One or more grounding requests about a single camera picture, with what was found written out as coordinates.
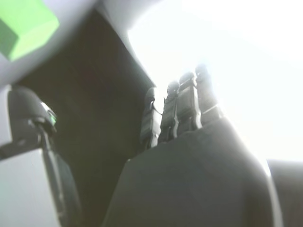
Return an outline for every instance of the bright light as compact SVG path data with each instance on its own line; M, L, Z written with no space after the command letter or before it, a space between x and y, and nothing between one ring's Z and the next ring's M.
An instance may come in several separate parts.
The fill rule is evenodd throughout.
M225 113L249 149L266 158L303 160L299 4L165 0L138 20L129 40L163 91L204 62Z

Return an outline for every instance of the dark background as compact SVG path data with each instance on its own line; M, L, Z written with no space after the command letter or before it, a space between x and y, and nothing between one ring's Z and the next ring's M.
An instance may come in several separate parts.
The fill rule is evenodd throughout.
M58 115L55 142L73 172L86 227L100 226L125 161L139 149L143 100L152 83L94 11L64 49L20 84ZM303 165L269 166L285 226L303 226Z

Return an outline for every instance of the green block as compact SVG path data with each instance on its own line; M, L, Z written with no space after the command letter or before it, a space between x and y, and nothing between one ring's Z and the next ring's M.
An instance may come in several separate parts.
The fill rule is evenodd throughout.
M11 61L45 45L58 26L42 0L0 0L0 52Z

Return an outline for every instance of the dark floor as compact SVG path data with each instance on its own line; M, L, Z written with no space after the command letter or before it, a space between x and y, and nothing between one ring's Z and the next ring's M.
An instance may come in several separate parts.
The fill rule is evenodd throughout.
M151 82L94 12L65 50L20 83L58 115L57 149L74 174L87 227L98 227L124 162L138 150Z

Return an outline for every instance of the bright green object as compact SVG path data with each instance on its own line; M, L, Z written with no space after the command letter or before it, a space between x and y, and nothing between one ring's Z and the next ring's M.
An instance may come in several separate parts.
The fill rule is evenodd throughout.
M42 0L0 0L0 52L11 61L45 45L58 26Z

